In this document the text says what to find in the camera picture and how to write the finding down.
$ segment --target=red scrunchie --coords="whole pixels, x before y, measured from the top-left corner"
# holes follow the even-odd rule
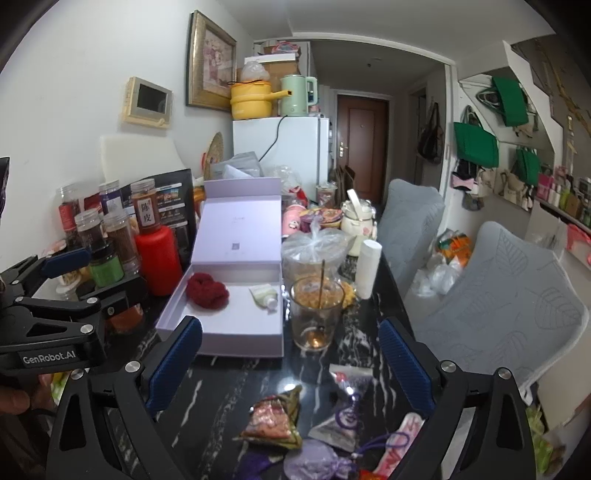
[[[187,297],[204,309],[217,310],[222,308],[230,292],[223,283],[214,281],[207,273],[195,273],[187,282]]]

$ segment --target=glass cup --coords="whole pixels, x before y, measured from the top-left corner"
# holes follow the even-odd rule
[[[330,345],[339,323],[345,292],[336,280],[324,278],[322,299],[320,277],[306,277],[291,288],[291,330],[302,350],[322,351]]]

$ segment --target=gray chair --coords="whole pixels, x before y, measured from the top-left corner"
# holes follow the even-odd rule
[[[402,298],[427,261],[444,209],[443,199],[433,187],[418,187],[400,179],[390,182],[378,242]]]
[[[484,374],[507,367],[523,389],[575,345],[588,320],[554,252],[486,222],[458,282],[413,330],[438,359]]]

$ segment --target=refrigerator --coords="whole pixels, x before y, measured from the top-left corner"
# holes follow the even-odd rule
[[[301,178],[306,196],[315,200],[316,185],[328,180],[331,166],[329,128],[328,118],[307,116],[237,120],[234,154],[254,152],[266,176],[272,167],[287,165]]]

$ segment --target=brown door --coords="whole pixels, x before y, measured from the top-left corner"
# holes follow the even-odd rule
[[[388,138],[388,102],[339,95],[338,138],[335,148],[340,166],[355,172],[357,194],[381,203]]]

